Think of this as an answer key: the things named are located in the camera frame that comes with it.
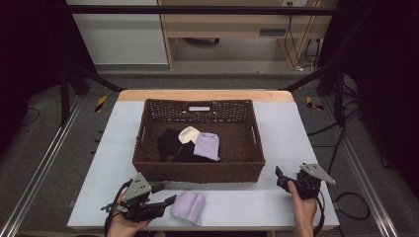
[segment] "table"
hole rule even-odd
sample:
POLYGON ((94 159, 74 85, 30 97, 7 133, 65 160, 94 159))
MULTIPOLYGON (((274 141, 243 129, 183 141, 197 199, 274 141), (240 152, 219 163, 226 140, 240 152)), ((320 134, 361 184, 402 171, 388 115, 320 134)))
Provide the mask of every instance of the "table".
MULTIPOLYGON (((144 100, 253 100, 256 120, 266 159, 257 183, 192 184, 168 182, 166 189, 150 196, 160 202, 185 190, 206 197, 202 226, 171 216, 171 206, 148 230, 292 230, 293 201, 290 194, 276 186, 275 167, 295 177, 302 163, 317 163, 306 136, 293 96, 289 92, 264 90, 127 90, 121 92, 77 202, 68 221, 75 229, 103 228, 107 213, 102 206, 113 201, 122 183, 134 178, 131 159, 138 135, 144 100)), ((326 186, 323 229, 339 225, 326 186)), ((314 225, 319 221, 317 212, 314 225)))

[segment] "floor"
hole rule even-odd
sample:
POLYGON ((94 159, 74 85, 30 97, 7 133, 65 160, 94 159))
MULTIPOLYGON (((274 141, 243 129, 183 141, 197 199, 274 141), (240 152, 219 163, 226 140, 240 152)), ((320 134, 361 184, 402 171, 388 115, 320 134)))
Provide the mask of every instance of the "floor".
MULTIPOLYGON (((221 39, 219 44, 211 40, 183 39, 176 51, 172 71, 150 68, 135 68, 124 71, 101 71, 108 80, 126 88, 182 88, 182 89, 280 89, 285 88, 312 71, 311 61, 304 62, 303 71, 289 70, 275 39, 221 39)), ((356 88, 350 78, 348 85, 356 88)), ((20 215, 15 215, 19 234, 22 236, 78 236, 79 233, 66 226, 71 207, 77 200, 84 177, 94 158, 101 134, 112 112, 118 93, 89 80, 90 92, 86 97, 71 94, 71 101, 79 105, 79 113, 71 128, 65 132, 57 151, 49 146, 59 131, 59 89, 50 88, 32 97, 30 109, 22 121, 22 127, 14 142, 0 160, 0 224, 3 226, 16 206, 24 206, 20 215), (95 113, 101 96, 107 101, 99 113, 95 113), (45 165, 37 184, 31 182, 39 164, 46 154, 52 160, 45 165), (27 204, 20 201, 28 184, 33 184, 36 195, 27 204)), ((330 116, 333 95, 318 97, 313 81, 293 92, 295 102, 307 134, 334 122, 330 116), (307 105, 310 97, 314 107, 307 105)), ((346 97, 346 115, 355 111, 346 122, 346 135, 336 150, 331 176, 337 185, 329 187, 332 199, 343 193, 337 210, 340 229, 320 233, 321 236, 419 236, 419 203, 403 183, 396 170, 383 167, 379 147, 372 140, 368 128, 358 113, 356 100, 346 97), (358 197, 369 202, 372 215, 366 220, 366 205, 358 197)), ((342 127, 332 126, 309 139, 319 164, 325 168, 331 163, 342 127)), ((276 233, 277 236, 293 236, 293 233, 276 233)))

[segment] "white table surface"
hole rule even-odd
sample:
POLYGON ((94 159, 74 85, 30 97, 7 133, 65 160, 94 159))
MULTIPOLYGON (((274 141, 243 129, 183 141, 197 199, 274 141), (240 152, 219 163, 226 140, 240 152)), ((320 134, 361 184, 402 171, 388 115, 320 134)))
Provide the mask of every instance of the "white table surface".
MULTIPOLYGON (((295 178, 302 163, 317 163, 295 102, 253 102, 266 165, 257 183, 192 184, 167 182, 166 189, 150 195, 160 202, 185 190, 206 197, 202 226, 170 214, 151 221, 149 230, 290 230, 294 228, 292 196, 276 186, 275 167, 295 178)), ((132 156, 144 102, 116 102, 86 180, 68 221, 75 229, 103 228, 102 206, 114 200, 120 186, 136 175, 132 156)), ((325 198, 323 229, 339 225, 330 194, 325 198)), ((319 221, 317 211, 313 225, 319 221)))

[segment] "cabinet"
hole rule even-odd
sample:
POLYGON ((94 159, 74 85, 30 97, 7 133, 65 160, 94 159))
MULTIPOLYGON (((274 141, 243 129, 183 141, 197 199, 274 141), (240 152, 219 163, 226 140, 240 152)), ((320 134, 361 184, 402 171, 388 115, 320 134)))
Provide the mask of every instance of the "cabinet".
MULTIPOLYGON (((281 7, 285 0, 158 0, 160 6, 281 7)), ((337 0, 307 0, 302 7, 334 7, 337 0)), ((276 38, 290 69, 298 65, 309 39, 323 39, 330 16, 161 15, 170 68, 180 38, 276 38)))
MULTIPOLYGON (((68 5, 155 6, 153 0, 66 0, 68 5)), ((158 15, 73 14, 95 65, 125 68, 167 63, 158 15)))

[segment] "gray floor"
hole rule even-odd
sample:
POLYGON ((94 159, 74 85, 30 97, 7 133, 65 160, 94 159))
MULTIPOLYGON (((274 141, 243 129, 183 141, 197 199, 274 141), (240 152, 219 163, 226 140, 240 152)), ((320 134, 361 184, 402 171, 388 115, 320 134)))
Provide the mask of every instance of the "gray floor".
MULTIPOLYGON (((131 89, 278 89, 290 85, 310 71, 310 67, 304 68, 302 72, 288 70, 284 56, 274 39, 221 39, 219 44, 186 39, 179 42, 173 71, 161 68, 135 68, 124 74, 121 74, 123 70, 118 71, 119 73, 104 70, 101 73, 117 85, 131 89)), ((91 91, 88 96, 82 98, 80 112, 20 226, 21 233, 44 231, 72 233, 72 236, 79 234, 66 227, 71 213, 71 202, 77 199, 101 132, 106 127, 118 97, 118 93, 90 80, 88 82, 91 91), (108 99, 102 110, 95 113, 98 99, 104 95, 107 95, 108 99)), ((333 102, 331 96, 317 97, 314 90, 316 83, 314 81, 293 93, 307 133, 333 122, 327 110, 319 111, 306 105, 307 96, 312 98, 314 105, 326 106, 324 103, 333 102)), ((71 98, 79 99, 73 94, 71 98)), ((53 87, 33 96, 30 108, 37 109, 40 116, 16 132, 14 142, 0 160, 0 194, 5 197, 0 205, 1 225, 13 212, 58 130, 58 88, 53 87)), ((351 104, 347 111, 356 108, 357 104, 351 104)), ((36 116, 37 111, 28 110, 23 124, 36 116)), ((419 218, 417 198, 406 187, 397 171, 382 166, 379 149, 362 122, 362 115, 348 120, 346 127, 346 141, 350 141, 356 151, 398 235, 419 236, 419 226, 416 224, 419 218)), ((330 163, 333 145, 338 139, 336 129, 339 128, 309 137, 317 159, 325 169, 330 163)), ((344 192, 362 194, 363 190, 354 176, 349 160, 346 150, 341 145, 331 173, 337 181, 336 186, 329 188, 333 199, 344 192)), ((366 211, 360 200, 353 197, 342 197, 340 205, 343 210, 353 215, 363 215, 366 211)), ((358 221, 338 211, 338 217, 345 236, 381 236, 376 216, 358 221)), ((277 235, 293 236, 291 233, 277 235)), ((334 229, 321 235, 340 236, 340 233, 334 229)))

